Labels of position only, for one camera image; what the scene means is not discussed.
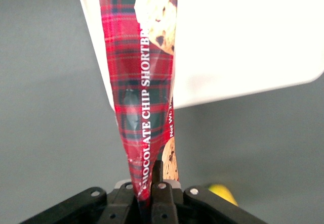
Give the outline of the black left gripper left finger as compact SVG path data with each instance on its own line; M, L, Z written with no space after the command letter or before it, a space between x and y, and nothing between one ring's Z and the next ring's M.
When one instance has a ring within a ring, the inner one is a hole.
M130 223L135 196L130 182L107 193L100 187L88 188L22 223Z

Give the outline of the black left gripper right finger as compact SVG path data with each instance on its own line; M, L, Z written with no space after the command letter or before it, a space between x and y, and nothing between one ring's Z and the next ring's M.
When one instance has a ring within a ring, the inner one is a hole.
M265 223L240 207L193 186L182 191L163 180L163 162L152 170L151 223Z

